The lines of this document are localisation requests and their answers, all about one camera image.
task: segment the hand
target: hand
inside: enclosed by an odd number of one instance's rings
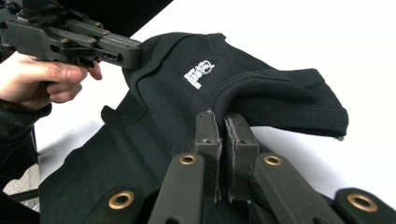
[[[69,63],[38,62],[15,52],[0,64],[0,100],[27,110],[71,101],[88,72],[96,80],[102,79],[97,62],[87,70]]]

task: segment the brass grommet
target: brass grommet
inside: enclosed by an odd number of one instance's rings
[[[346,196],[347,200],[355,207],[365,212],[376,212],[378,211],[378,205],[371,198],[359,194],[351,193]]]
[[[119,210],[128,207],[134,201],[134,194],[129,190],[121,191],[108,201],[108,206],[112,209]]]
[[[266,156],[264,157],[265,162],[267,162],[270,165],[280,165],[282,164],[282,159],[276,156]]]
[[[180,157],[180,163],[184,165],[191,165],[195,163],[195,157],[191,155],[187,155],[184,157]]]

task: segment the white logo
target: white logo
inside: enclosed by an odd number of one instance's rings
[[[209,74],[214,66],[214,64],[211,64],[208,61],[203,61],[198,63],[195,68],[192,68],[188,74],[184,75],[184,78],[186,78],[193,87],[199,90],[202,85],[198,82],[198,79],[202,77],[202,75]]]

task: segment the white surface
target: white surface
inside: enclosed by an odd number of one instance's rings
[[[133,39],[224,33],[231,45],[279,70],[318,69],[348,111],[345,141],[272,128],[254,133],[319,192],[332,197],[356,187],[396,208],[395,21],[391,1],[175,0]],[[74,102],[55,105],[37,123],[42,180],[98,130],[103,105],[116,107],[127,91],[120,68],[102,69],[103,81],[87,79]]]

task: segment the black fabric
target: black fabric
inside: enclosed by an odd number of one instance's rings
[[[326,136],[347,132],[346,110],[315,69],[276,70],[221,34],[159,35],[141,48],[142,67],[123,70],[131,91],[117,110],[104,108],[105,126],[40,186],[42,223],[112,216],[101,204],[122,187],[138,192],[130,221],[145,223],[172,153],[194,137],[195,116],[208,109],[222,138],[229,112],[250,125]],[[205,203],[204,211],[204,223],[249,223],[246,203],[224,199]]]
[[[122,186],[137,189],[135,200],[142,203],[158,192],[172,158],[146,110],[127,94],[117,110],[105,107],[102,117],[106,125],[40,185],[42,223],[92,221],[101,198]]]
[[[3,191],[0,192],[0,223],[2,224],[36,224],[40,215],[21,203],[16,203]]]
[[[47,116],[47,105],[36,112],[8,111],[0,108],[0,188],[12,179],[19,179],[37,163],[33,124]]]
[[[233,111],[250,126],[347,133],[347,112],[315,69],[276,70],[230,46],[222,34],[159,35],[141,47],[141,69],[123,70],[125,79],[172,147],[194,137],[195,116],[207,109],[215,112],[220,130],[224,116]],[[184,76],[202,61],[215,66],[199,78],[197,90]]]

